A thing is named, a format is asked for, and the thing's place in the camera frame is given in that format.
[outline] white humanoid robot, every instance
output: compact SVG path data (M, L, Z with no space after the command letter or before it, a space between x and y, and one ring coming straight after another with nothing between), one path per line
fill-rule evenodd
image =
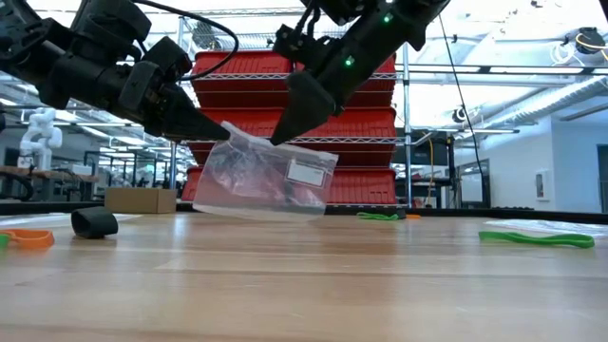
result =
M19 167L35 166L41 171L50 169L51 148L59 148L63 143L62 131L53 125L54 120L55 109L52 108L38 108L29 116L28 131L19 144ZM38 135L42 137L34 142Z

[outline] ceiling light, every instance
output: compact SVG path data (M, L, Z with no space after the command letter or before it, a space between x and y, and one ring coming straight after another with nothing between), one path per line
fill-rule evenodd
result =
M596 75L608 75L608 67L596 67L591 73Z
M454 66L458 73L477 73L480 71L478 66ZM409 66L409 72L425 73L451 73L454 72L452 66Z
M507 66L507 67L493 67L491 68L492 73L510 73L510 74L577 74L583 71L582 67L521 67L521 66Z
M484 128L474 128L473 132L475 133L485 133L485 134L507 134L507 133L519 133L519 129L484 129Z
M124 164L126 164L126 165L133 165L133 161L114 161L114 162L112 163L112 166L118 166L118 165L117 165L117 163L118 163L118 165L120 165L120 166L122 166L122 165L124 165ZM101 166L108 165L108 166L109 166L109 165L110 165L110 161L100 161L100 162L99 162L99 165L101 165Z
M81 118L79 118L76 114L72 114L64 110L56 110L55 119L73 122L80 120Z
M114 137L116 140L121 141L123 143L135 144L135 145L145 145L147 142L133 137Z
M460 129L458 129L458 128L434 128L434 129L429 129L428 131L457 133L457 132L460 132Z
M110 157L118 157L118 158L133 157L132 153L107 153L107 155L110 156Z
M29 122L18 122L18 124L28 125ZM53 122L53 125L54 126L66 126L66 125L71 125L71 123Z
M124 123L76 123L85 127L124 127Z
M0 103L2 103L3 105L17 105L13 101L7 99L0 99Z
M99 131L95 128L90 128L90 127L81 127L83 130L85 130L86 132L93 134L95 136L101 137L101 138L109 138L110 136L108 136L107 134L105 134L102 131Z

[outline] white label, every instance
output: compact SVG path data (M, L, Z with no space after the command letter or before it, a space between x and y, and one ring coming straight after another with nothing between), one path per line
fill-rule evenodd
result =
M325 180L325 171L316 167L298 164L295 161L289 165L287 171L287 179L291 181L299 181L314 186L322 186Z

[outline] orange rubber band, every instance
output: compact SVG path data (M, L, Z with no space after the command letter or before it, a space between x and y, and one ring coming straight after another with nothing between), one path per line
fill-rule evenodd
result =
M55 243L53 233L47 230L6 229L0 230L0 234L10 236L22 249L43 249Z

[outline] black cable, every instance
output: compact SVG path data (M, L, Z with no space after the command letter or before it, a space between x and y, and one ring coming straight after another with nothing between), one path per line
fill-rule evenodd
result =
M139 45L140 45L140 48L142 49L143 54L148 53L148 49L147 49L147 48L145 48L145 45L143 44L143 41L138 40L138 41L137 41L137 44L139 44Z
M482 163L479 161L479 149L477 148L477 138L475 137L475 131L473 130L473 125L471 124L471 120L468 117L468 110L466 110L466 105L465 105L465 97L463 96L463 90L460 88L460 82L458 82L458 73L456 72L456 66L454 65L454 59L452 58L452 52L449 49L449 42L447 41L446 28L444 27L444 21L441 18L441 14L439 14L439 23L441 24L441 30L444 33L444 39L446 40L447 56L449 56L449 63L452 65L452 70L454 71L454 80L456 81L456 86L458 87L458 93L460 95L460 101L463 105L463 111L465 112L466 121L468 122L468 128L470 128L471 134L473 135L473 143L475 144L475 159L477 160L477 166L479 167L479 174L482 176L482 184L483 184L484 183L484 170L482 170Z
M166 5L162 5L162 4L157 4L154 1L148 1L148 0L133 0L134 3L136 4L142 4L142 5L146 5L149 7L153 7L155 9L159 9L159 10L166 10L168 12L177 14L177 15L181 15L184 17L188 17L188 18L192 18L195 20L198 20L202 23L205 23L211 27L214 27L216 29L222 30L224 31L226 34L228 34L229 36L232 37L232 39L235 40L235 46L233 47L232 51L230 51L230 53L223 59L221 60L219 63L217 63L216 65L204 70L203 72L200 72L198 74L194 74L194 75L190 75L190 76L184 76L181 78L182 81L193 81L199 78L203 78L205 76L208 76L209 74L213 73L214 71L216 71L217 69L223 67L226 63L228 63L231 59L233 59L233 57L235 57L235 55L237 55L237 51L238 51L238 37L235 35L234 32L232 32L229 28L225 27L224 25L217 23L213 20L207 19L205 17L202 17L198 14L186 11L186 10L181 10L181 9L175 9Z
M311 13L313 12L313 10L314 10L314 0L311 0L311 2L308 4L308 7L304 11L304 14L302 14L302 17L297 22L297 25L295 25L294 32L293 32L294 35L299 36L300 33L302 33L302 30L304 29L304 24L306 24L306 20L308 19L309 16L311 16Z
M314 25L319 22L319 19L321 19L321 9L319 6L314 6L313 19L308 23L306 30L306 34L311 38L314 37Z

